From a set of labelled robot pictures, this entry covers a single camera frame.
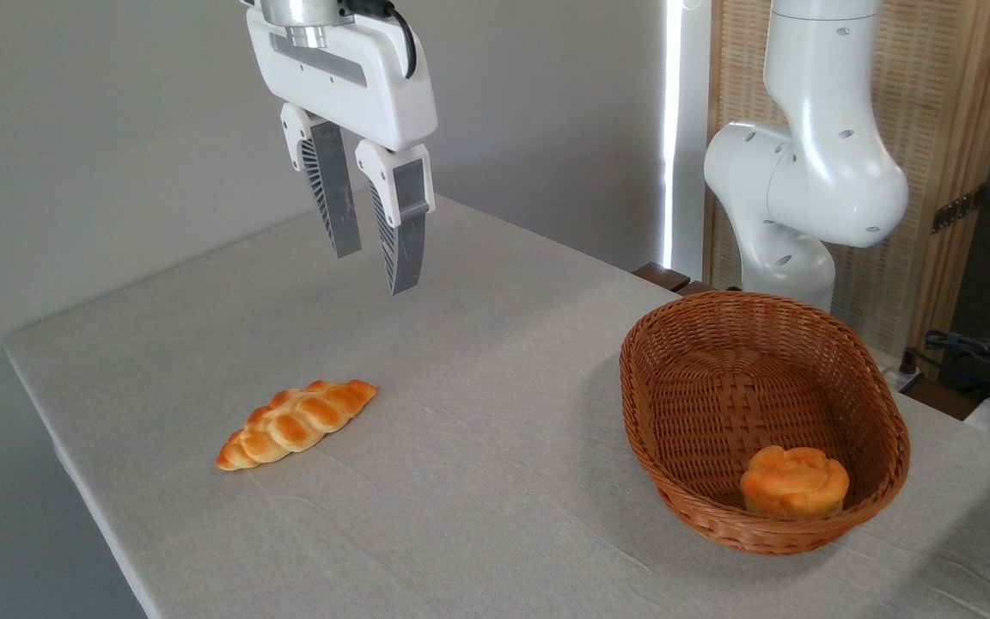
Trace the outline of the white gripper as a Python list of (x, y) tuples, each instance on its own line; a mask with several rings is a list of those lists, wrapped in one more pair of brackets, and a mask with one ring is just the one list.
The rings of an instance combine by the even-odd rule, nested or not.
[(280, 122), (290, 163), (308, 181), (335, 254), (362, 249), (342, 126), (363, 138), (355, 156), (370, 181), (390, 293), (412, 289), (435, 209), (422, 144), (437, 129), (437, 110), (423, 43), (415, 40), (416, 70), (407, 78), (396, 20), (359, 15), (327, 28), (323, 48), (293, 46), (258, 8), (247, 9), (247, 27), (267, 89), (287, 101)]

